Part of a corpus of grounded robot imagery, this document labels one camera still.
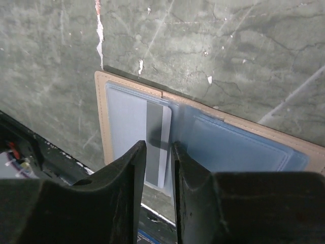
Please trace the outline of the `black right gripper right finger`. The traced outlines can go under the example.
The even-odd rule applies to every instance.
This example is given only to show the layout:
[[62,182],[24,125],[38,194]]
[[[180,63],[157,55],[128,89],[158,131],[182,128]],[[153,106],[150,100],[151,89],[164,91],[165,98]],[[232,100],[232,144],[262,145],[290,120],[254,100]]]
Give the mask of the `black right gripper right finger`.
[[178,243],[324,243],[324,176],[213,173],[172,146]]

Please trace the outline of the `tan card holder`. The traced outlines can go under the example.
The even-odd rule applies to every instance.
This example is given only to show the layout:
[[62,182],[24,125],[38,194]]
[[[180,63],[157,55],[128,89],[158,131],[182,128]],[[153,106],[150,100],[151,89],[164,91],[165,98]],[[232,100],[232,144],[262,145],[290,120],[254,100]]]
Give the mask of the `tan card holder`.
[[171,145],[176,141],[212,172],[307,170],[324,173],[322,146],[115,74],[97,71],[94,79],[106,164],[115,160],[110,123],[113,105],[137,98],[170,108],[165,185],[159,188],[145,180],[147,185],[168,196],[172,195]]

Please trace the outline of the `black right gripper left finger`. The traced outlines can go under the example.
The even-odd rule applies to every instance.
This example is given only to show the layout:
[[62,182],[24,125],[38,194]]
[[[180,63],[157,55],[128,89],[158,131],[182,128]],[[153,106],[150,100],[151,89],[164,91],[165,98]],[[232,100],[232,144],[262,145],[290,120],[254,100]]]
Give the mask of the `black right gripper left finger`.
[[146,143],[72,186],[1,180],[1,243],[136,243]]

